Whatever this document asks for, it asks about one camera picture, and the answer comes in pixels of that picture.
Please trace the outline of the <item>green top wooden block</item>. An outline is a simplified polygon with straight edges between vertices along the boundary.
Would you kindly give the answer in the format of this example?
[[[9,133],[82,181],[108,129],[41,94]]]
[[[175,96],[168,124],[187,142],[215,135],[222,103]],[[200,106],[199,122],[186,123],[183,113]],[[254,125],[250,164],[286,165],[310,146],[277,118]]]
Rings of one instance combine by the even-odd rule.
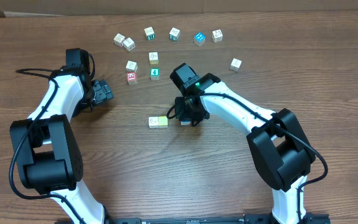
[[[150,79],[151,80],[159,80],[160,79],[159,68],[151,68],[150,69]]]

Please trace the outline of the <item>cardboard back wall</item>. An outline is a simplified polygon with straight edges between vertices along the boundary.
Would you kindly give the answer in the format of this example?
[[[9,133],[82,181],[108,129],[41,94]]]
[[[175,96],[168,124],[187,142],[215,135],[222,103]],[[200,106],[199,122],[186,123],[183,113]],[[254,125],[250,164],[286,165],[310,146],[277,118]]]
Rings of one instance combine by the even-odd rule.
[[[0,0],[0,17],[350,10],[358,0]]]

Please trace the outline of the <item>plain block above red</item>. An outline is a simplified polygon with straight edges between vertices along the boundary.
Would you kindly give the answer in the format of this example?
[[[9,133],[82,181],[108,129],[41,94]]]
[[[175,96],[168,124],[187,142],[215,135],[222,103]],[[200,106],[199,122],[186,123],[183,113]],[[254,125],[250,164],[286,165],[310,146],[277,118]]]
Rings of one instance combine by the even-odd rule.
[[[126,71],[127,72],[136,72],[138,69],[138,64],[137,62],[133,62],[128,60],[127,64],[126,64]]]

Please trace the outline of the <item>plain wooden block top right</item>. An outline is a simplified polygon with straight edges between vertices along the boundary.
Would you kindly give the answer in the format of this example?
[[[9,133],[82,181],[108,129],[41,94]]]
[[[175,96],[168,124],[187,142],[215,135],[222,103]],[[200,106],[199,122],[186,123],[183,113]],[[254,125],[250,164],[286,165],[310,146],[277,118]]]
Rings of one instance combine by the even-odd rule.
[[[223,33],[221,29],[212,31],[213,42],[220,42],[223,40]]]

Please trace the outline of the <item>teal sided wooden block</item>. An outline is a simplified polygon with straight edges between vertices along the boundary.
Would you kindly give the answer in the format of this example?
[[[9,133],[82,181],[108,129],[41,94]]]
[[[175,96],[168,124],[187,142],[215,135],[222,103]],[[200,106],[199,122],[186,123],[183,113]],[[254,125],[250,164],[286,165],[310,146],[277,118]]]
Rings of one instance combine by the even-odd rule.
[[[180,30],[172,27],[171,31],[169,32],[169,39],[173,40],[173,41],[177,41],[180,37]]]

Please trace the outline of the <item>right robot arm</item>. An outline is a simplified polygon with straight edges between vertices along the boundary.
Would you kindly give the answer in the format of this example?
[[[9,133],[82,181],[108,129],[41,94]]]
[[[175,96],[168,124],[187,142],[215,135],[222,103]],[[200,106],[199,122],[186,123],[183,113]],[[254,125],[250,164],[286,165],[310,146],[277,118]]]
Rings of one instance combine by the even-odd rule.
[[[181,92],[172,110],[182,124],[198,125],[211,114],[242,132],[255,168],[272,189],[269,214],[245,215],[244,223],[325,223],[326,216],[306,212],[303,190],[315,154],[296,116],[278,113],[245,100],[211,73],[200,77],[187,64],[173,70],[170,79]]]

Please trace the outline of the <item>green L wooden block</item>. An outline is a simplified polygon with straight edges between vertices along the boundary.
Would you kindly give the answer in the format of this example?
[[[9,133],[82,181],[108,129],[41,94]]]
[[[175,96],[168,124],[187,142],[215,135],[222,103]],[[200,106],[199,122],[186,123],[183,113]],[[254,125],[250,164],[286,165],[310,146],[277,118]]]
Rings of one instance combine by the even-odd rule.
[[[158,128],[158,116],[149,117],[148,122],[149,122],[150,129]]]

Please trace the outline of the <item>plain block far right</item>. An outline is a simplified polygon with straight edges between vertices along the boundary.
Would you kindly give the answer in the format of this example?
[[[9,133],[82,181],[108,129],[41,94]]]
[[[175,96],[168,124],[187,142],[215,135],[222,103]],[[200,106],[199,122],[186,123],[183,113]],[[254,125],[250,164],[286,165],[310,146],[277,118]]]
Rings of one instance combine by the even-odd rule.
[[[238,72],[240,67],[241,67],[241,64],[242,64],[241,60],[233,58],[229,69],[234,71],[234,72]]]

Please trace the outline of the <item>plain wooden block far left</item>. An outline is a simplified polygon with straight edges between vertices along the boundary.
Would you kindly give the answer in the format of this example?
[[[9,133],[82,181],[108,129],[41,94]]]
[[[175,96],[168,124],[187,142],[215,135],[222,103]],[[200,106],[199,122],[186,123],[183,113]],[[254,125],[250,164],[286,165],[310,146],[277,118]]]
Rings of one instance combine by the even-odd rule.
[[[123,42],[125,41],[125,39],[126,38],[122,34],[117,33],[116,36],[114,37],[113,41],[117,46],[123,47]]]

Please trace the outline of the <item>plain wooden block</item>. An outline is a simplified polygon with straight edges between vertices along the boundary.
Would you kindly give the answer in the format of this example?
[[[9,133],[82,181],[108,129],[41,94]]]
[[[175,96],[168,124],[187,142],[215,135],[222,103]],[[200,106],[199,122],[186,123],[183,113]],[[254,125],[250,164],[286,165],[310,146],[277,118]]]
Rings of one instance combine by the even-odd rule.
[[[135,49],[135,42],[130,37],[128,37],[123,41],[123,46],[127,51],[130,52],[131,50]]]
[[[147,40],[153,40],[155,38],[155,32],[152,27],[145,28],[144,32]]]
[[[114,37],[113,41],[117,46],[123,47],[123,42],[125,41],[125,39],[126,38],[122,34],[117,33],[116,36]]]
[[[213,42],[220,42],[223,40],[223,33],[221,29],[212,31]]]

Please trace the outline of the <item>red top wooden block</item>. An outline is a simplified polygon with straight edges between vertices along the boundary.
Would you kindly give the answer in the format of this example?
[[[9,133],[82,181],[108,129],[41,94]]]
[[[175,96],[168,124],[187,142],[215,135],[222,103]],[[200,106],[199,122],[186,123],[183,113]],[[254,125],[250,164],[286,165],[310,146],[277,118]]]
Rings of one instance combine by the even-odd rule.
[[[127,82],[130,85],[137,84],[137,74],[136,74],[136,72],[127,72]]]

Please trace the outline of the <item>blue top wooden block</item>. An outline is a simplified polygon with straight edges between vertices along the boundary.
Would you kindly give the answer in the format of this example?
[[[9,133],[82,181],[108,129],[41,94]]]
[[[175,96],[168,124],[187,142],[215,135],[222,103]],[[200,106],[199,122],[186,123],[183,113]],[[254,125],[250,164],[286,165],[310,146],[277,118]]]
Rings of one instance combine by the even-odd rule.
[[[203,33],[201,33],[201,32],[197,33],[197,34],[194,36],[193,42],[194,42],[197,46],[201,47],[201,46],[204,44],[204,42],[205,42],[205,35],[204,35]]]

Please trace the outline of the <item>yellow top wooden block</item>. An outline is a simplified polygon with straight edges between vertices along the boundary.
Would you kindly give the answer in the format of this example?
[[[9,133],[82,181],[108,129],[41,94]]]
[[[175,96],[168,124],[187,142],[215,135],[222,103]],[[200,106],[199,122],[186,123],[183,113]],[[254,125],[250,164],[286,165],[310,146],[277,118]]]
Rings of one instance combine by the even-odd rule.
[[[158,117],[158,127],[159,128],[167,128],[168,127],[168,118],[166,116]]]

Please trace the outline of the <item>blue X wooden block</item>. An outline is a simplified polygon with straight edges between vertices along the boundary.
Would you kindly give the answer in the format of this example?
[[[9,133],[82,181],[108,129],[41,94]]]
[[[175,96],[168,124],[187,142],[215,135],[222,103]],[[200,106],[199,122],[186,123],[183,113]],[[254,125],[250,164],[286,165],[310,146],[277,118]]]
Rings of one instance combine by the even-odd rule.
[[[186,126],[186,125],[191,124],[191,121],[180,121],[180,124],[181,124],[182,126]]]

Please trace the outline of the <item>yellow sided wooden block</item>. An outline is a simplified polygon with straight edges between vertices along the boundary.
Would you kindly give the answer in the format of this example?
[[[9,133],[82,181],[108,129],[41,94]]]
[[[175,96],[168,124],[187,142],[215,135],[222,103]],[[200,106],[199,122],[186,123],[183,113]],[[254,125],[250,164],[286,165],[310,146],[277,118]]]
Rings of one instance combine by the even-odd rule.
[[[156,65],[159,63],[157,52],[149,52],[149,62],[151,65]]]

